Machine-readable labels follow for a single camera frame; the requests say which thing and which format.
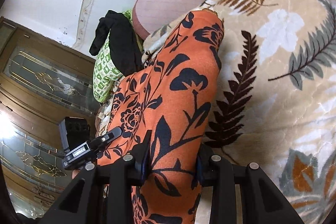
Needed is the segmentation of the orange black floral garment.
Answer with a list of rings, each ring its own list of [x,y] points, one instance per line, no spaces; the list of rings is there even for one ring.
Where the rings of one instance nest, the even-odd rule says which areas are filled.
[[[108,129],[121,137],[100,155],[108,165],[151,131],[150,175],[131,189],[134,223],[193,223],[201,197],[195,174],[221,69],[223,22],[210,10],[189,12],[142,71],[121,81]]]

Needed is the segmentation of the green white patterned pillow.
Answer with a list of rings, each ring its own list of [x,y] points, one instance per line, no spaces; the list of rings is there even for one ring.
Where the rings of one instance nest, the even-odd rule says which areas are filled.
[[[129,19],[132,25],[130,12],[126,11],[121,13]],[[142,53],[142,40],[137,34],[135,35],[139,49]],[[124,75],[113,65],[108,53],[107,44],[103,45],[102,49],[95,57],[96,61],[93,71],[93,96],[96,101],[103,103],[108,99],[110,93],[112,92],[113,85],[124,77]]]

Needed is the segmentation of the brown wooden glass wardrobe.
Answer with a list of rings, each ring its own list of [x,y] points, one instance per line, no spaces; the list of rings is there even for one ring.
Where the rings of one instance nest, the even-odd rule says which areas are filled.
[[[1,19],[1,167],[17,213],[41,217],[69,184],[64,119],[95,134],[93,66],[92,58]]]

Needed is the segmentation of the cream leaf pattern fleece blanket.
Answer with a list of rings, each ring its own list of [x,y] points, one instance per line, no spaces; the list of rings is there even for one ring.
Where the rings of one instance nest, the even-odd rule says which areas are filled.
[[[203,9],[224,37],[201,144],[258,163],[304,223],[323,223],[335,206],[335,0],[205,0],[191,11]],[[187,14],[145,40],[144,69]]]

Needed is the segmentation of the black cloth garment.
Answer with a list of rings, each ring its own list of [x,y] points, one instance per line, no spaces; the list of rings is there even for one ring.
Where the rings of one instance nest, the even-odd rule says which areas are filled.
[[[143,70],[134,29],[124,14],[109,10],[100,18],[89,53],[97,56],[104,44],[108,46],[113,65],[124,76]]]

